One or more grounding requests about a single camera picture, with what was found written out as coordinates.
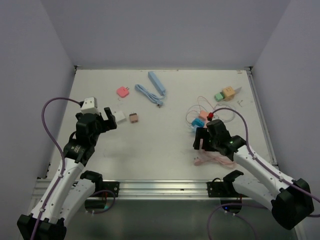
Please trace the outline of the blue cube socket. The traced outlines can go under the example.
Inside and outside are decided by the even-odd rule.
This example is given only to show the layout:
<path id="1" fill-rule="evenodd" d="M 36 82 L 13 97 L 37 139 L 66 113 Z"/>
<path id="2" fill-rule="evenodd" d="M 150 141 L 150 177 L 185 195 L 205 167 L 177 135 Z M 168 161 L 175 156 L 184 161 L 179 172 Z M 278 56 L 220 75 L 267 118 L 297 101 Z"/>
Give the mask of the blue cube socket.
<path id="1" fill-rule="evenodd" d="M 195 118 L 192 122 L 191 122 L 191 125 L 193 127 L 200 127 L 200 128 L 203 128 L 204 125 L 205 125 L 205 122 L 203 120 L 201 120 L 200 118 Z"/>

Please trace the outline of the white USB charger plug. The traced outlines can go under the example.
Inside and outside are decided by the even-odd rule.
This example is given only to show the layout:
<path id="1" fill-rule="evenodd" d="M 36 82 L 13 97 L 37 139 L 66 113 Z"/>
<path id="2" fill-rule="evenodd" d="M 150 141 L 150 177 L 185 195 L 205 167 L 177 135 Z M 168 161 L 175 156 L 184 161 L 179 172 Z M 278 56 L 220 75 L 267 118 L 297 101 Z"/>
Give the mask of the white USB charger plug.
<path id="1" fill-rule="evenodd" d="M 125 122 L 127 120 L 124 112 L 122 110 L 119 110 L 119 111 L 115 111 L 113 113 L 114 117 L 115 117 L 115 121 L 117 124 L 119 123 L 122 123 L 122 122 Z"/>

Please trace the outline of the pink power strip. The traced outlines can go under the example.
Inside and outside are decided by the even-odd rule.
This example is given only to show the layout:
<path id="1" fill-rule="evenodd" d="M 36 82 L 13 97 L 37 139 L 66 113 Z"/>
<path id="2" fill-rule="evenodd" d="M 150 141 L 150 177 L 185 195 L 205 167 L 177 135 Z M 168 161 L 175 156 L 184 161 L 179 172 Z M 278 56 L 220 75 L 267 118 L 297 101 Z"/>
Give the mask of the pink power strip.
<path id="1" fill-rule="evenodd" d="M 207 128 L 207 123 L 208 123 L 208 122 L 209 122 L 208 120 L 205 120 L 204 126 L 203 126 L 204 129 Z M 200 142 L 199 142 L 199 149 L 200 149 L 200 150 L 203 149 L 203 142 L 204 142 L 204 139 L 201 138 L 201 139 L 200 139 Z"/>

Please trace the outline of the salmon pink charger plug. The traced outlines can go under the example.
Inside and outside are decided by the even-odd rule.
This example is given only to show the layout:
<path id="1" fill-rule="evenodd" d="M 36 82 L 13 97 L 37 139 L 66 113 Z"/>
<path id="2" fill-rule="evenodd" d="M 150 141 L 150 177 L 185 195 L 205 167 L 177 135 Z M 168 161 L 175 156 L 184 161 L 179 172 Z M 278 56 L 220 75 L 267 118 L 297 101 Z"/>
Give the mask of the salmon pink charger plug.
<path id="1" fill-rule="evenodd" d="M 209 115 L 208 112 L 206 112 L 206 111 L 204 111 L 204 110 L 201 110 L 201 111 L 199 112 L 198 117 L 199 117 L 200 119 L 202 119 L 203 121 L 206 121 L 208 115 Z"/>

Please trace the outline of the brown pink USB charger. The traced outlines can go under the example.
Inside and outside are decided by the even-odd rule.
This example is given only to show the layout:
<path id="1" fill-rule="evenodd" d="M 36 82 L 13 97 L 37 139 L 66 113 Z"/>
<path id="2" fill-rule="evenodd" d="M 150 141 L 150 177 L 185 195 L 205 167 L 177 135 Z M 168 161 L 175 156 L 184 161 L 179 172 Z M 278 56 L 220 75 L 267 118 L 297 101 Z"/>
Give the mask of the brown pink USB charger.
<path id="1" fill-rule="evenodd" d="M 139 121 L 139 117 L 138 117 L 138 114 L 137 113 L 131 113 L 129 115 L 129 120 L 130 122 L 133 124 L 133 123 L 137 123 Z"/>

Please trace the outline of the pink adapter plug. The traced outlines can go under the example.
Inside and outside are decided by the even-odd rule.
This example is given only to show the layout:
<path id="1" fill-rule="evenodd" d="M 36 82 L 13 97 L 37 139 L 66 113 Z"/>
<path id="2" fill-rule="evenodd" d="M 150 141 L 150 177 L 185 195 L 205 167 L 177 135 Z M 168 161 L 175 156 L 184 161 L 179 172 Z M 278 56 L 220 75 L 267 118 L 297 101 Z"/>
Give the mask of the pink adapter plug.
<path id="1" fill-rule="evenodd" d="M 129 88 L 128 87 L 124 87 L 124 86 L 121 86 L 119 87 L 117 90 L 116 90 L 116 93 L 119 97 L 121 98 L 125 98 L 127 97 L 130 92 L 129 92 Z"/>

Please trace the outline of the light blue power strip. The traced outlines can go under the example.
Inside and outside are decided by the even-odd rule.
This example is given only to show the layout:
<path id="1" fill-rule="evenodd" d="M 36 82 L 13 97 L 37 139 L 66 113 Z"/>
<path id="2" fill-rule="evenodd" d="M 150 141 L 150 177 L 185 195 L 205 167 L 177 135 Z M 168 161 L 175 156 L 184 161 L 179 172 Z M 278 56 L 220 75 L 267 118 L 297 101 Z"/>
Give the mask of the light blue power strip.
<path id="1" fill-rule="evenodd" d="M 166 95 L 166 88 L 153 71 L 148 72 L 148 78 L 161 96 Z"/>

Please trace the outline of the light blue charger plug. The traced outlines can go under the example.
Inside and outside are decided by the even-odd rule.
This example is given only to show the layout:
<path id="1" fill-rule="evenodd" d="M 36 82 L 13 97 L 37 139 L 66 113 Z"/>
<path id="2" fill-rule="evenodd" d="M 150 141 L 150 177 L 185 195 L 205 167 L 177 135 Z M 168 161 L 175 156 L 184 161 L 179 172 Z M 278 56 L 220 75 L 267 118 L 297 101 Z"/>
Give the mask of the light blue charger plug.
<path id="1" fill-rule="evenodd" d="M 191 132 L 192 132 L 193 134 L 195 134 L 195 133 L 196 133 L 196 131 L 197 131 L 197 128 L 196 128 L 196 127 L 191 126 L 191 127 L 190 127 L 190 130 L 191 130 Z"/>

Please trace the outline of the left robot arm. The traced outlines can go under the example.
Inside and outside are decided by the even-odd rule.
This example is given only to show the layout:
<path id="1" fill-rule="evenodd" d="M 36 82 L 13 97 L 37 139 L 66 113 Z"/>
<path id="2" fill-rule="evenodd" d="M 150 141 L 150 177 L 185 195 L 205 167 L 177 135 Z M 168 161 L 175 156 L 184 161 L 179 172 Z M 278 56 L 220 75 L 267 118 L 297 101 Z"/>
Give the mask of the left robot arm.
<path id="1" fill-rule="evenodd" d="M 117 128 L 110 108 L 104 108 L 104 112 L 106 120 L 98 111 L 76 114 L 76 130 L 63 149 L 57 172 L 37 205 L 17 221 L 23 239 L 63 240 L 67 226 L 87 198 L 105 192 L 103 176 L 84 170 L 100 134 Z"/>

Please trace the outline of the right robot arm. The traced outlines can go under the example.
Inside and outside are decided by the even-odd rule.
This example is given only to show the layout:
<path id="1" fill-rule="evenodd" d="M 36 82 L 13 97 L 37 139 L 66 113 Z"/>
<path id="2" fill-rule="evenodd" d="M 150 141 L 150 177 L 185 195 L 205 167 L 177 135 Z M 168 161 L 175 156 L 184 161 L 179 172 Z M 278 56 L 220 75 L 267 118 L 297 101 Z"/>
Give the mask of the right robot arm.
<path id="1" fill-rule="evenodd" d="M 271 211 L 273 218 L 291 230 L 314 212 L 309 184 L 295 180 L 261 159 L 242 137 L 231 136 L 225 124 L 215 119 L 198 127 L 193 143 L 195 150 L 218 152 L 246 169 L 227 174 L 220 189 L 227 196 L 249 197 Z"/>

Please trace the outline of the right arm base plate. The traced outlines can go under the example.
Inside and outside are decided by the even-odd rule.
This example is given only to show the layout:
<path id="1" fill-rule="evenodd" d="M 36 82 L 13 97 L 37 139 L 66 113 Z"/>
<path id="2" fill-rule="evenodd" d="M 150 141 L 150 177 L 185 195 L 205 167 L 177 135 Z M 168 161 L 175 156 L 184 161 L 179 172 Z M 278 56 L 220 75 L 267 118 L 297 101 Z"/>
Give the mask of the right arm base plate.
<path id="1" fill-rule="evenodd" d="M 209 198 L 238 198 L 240 194 L 235 191 L 233 185 L 224 181 L 208 181 L 207 195 Z"/>

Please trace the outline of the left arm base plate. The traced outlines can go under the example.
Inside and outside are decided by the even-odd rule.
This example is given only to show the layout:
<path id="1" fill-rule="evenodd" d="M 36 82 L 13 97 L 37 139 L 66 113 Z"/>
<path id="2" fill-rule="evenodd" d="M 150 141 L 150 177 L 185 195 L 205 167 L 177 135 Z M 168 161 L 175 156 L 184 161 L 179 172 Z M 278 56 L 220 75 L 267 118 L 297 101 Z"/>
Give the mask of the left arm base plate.
<path id="1" fill-rule="evenodd" d="M 90 197 L 117 198 L 119 195 L 119 190 L 119 181 L 103 181 L 101 187 L 96 190 Z"/>

